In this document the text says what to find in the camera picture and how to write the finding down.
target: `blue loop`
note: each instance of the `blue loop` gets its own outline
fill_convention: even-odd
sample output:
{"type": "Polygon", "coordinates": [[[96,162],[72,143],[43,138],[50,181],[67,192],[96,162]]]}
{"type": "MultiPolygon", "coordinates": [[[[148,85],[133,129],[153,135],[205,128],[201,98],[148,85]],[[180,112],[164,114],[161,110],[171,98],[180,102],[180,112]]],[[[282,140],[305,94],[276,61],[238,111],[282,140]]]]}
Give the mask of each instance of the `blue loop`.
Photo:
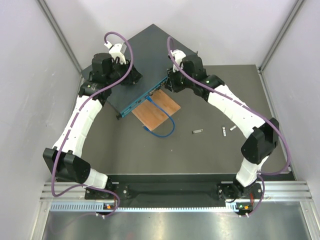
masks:
{"type": "Polygon", "coordinates": [[[148,131],[149,133],[151,133],[152,135],[158,137],[158,138],[166,138],[166,137],[169,137],[174,131],[175,131],[175,128],[176,128],[176,124],[175,124],[175,121],[174,119],[165,111],[163,110],[161,107],[159,107],[152,99],[150,96],[147,96],[146,99],[152,103],[153,105],[155,105],[158,109],[160,109],[165,115],[168,116],[168,118],[171,120],[172,124],[173,124],[173,128],[171,130],[171,132],[169,132],[167,135],[159,135],[159,134],[156,134],[152,131],[150,131],[146,126],[143,126],[143,128],[148,131]]]}

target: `wooden board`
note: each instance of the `wooden board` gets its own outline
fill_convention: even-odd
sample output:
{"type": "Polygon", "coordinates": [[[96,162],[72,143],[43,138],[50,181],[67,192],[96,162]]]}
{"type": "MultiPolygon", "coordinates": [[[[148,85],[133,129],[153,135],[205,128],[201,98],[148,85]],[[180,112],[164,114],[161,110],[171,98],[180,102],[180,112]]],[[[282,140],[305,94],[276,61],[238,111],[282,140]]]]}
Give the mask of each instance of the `wooden board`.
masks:
{"type": "MultiPolygon", "coordinates": [[[[156,91],[151,99],[170,116],[180,109],[180,106],[173,101],[162,90],[156,91]]],[[[148,100],[145,100],[139,106],[132,110],[132,113],[150,130],[153,131],[160,126],[168,116],[148,100]]]]}

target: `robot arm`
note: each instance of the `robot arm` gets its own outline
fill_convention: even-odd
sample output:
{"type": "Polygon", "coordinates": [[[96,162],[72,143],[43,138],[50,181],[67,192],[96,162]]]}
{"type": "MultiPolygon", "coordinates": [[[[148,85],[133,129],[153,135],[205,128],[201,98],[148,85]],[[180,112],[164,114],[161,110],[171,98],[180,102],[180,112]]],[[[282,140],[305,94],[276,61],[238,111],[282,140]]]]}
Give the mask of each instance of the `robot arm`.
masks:
{"type": "MultiPolygon", "coordinates": [[[[80,87],[75,108],[66,128],[53,147],[46,148],[43,152],[43,158],[52,173],[57,153],[63,146],[67,132],[70,131],[63,149],[61,149],[56,177],[64,181],[77,182],[100,189],[106,187],[108,176],[91,168],[90,164],[81,158],[81,155],[90,127],[112,91],[108,89],[93,98],[90,96],[115,83],[127,72],[130,65],[129,60],[125,59],[121,52],[124,49],[122,44],[109,47],[111,53],[94,55],[89,80],[80,87]]],[[[134,85],[141,77],[142,75],[133,66],[121,85],[134,85]]]]}
{"type": "MultiPolygon", "coordinates": [[[[171,53],[186,74],[246,106],[218,76],[207,75],[199,56],[196,54],[186,56],[180,50],[173,50],[171,53]]],[[[180,92],[185,88],[192,89],[194,94],[219,109],[241,130],[246,141],[241,148],[243,155],[241,168],[236,174],[233,185],[238,197],[245,195],[256,182],[257,173],[277,146],[278,135],[263,119],[247,111],[241,105],[188,80],[178,71],[175,65],[168,70],[168,80],[165,88],[172,92],[180,92]]],[[[270,121],[279,128],[279,123],[276,119],[272,118],[270,121]]]]}

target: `white wall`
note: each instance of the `white wall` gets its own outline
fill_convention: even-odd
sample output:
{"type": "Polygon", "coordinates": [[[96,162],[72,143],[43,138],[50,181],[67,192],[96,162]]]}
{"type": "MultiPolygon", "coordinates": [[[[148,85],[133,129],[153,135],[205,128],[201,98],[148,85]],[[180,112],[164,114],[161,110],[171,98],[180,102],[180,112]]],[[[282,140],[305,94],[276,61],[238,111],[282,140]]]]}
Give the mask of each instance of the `white wall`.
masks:
{"type": "Polygon", "coordinates": [[[295,0],[46,0],[83,68],[104,35],[130,38],[156,24],[205,65],[262,63],[295,0]]]}
{"type": "Polygon", "coordinates": [[[320,1],[308,0],[264,76],[290,146],[295,171],[307,180],[320,211],[320,1]]]}
{"type": "Polygon", "coordinates": [[[79,75],[35,0],[0,9],[0,239],[24,240],[51,175],[42,153],[68,121],[79,75]]]}

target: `metal corner post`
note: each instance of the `metal corner post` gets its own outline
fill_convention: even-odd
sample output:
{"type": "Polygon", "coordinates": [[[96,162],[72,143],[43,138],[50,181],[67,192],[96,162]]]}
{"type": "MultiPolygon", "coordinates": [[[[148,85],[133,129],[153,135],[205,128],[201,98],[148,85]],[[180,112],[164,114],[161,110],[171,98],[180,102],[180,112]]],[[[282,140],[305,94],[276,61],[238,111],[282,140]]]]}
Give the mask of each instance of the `metal corner post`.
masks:
{"type": "Polygon", "coordinates": [[[62,44],[64,50],[68,54],[70,60],[72,61],[73,65],[75,66],[76,70],[81,74],[82,68],[72,51],[70,45],[68,44],[68,41],[66,37],[64,36],[63,32],[61,31],[56,19],[54,18],[52,12],[50,11],[50,8],[48,7],[45,0],[36,0],[39,4],[41,10],[43,11],[45,17],[47,18],[48,22],[50,23],[53,31],[55,32],[57,38],[59,39],[60,43],[62,44]]]}
{"type": "Polygon", "coordinates": [[[303,6],[305,1],[306,0],[297,0],[294,3],[294,5],[293,5],[293,7],[292,7],[287,19],[285,20],[284,24],[282,25],[279,33],[277,34],[275,40],[272,43],[269,51],[267,52],[266,56],[264,57],[261,66],[259,67],[260,72],[263,72],[266,69],[270,59],[274,55],[274,53],[277,50],[279,44],[283,40],[284,36],[286,35],[286,32],[288,31],[289,27],[293,23],[294,19],[297,16],[297,13],[301,9],[301,7],[303,6]]]}

